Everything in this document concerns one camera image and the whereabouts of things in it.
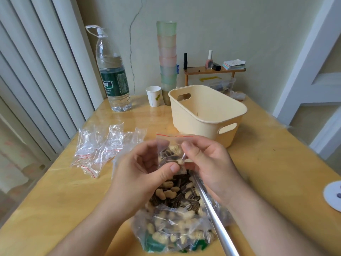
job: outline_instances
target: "vertical blinds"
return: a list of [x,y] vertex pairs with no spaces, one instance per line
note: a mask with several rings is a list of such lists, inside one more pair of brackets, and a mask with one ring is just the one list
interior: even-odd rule
[[0,36],[0,116],[53,161],[103,101],[75,0],[0,0]]

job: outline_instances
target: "water bottle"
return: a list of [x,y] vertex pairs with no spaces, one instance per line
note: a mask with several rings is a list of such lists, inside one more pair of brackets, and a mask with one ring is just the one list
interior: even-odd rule
[[96,60],[100,70],[103,85],[108,96],[110,107],[113,111],[127,111],[131,108],[129,86],[126,77],[126,70],[118,50],[108,35],[97,25],[86,26],[96,28],[98,41],[96,44]]

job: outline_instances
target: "bottle label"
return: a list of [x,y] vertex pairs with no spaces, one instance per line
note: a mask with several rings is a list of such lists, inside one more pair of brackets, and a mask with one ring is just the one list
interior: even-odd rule
[[101,77],[108,96],[117,97],[129,93],[125,70],[116,73],[101,73]]

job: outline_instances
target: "stack of papers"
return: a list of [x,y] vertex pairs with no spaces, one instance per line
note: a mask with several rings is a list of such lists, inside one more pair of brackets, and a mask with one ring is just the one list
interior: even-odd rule
[[231,60],[231,61],[225,61],[223,63],[223,67],[226,70],[239,70],[239,69],[244,69],[245,68],[245,61],[236,59],[236,60]]

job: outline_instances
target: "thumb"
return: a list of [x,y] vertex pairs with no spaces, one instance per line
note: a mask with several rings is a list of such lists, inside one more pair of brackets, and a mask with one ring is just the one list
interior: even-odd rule
[[197,146],[192,142],[183,141],[181,144],[182,150],[185,155],[190,158],[199,167],[206,166],[211,163],[211,158],[205,155]]
[[180,166],[176,162],[169,162],[148,175],[150,176],[150,181],[153,185],[159,187],[165,181],[173,178],[173,175],[179,170]]

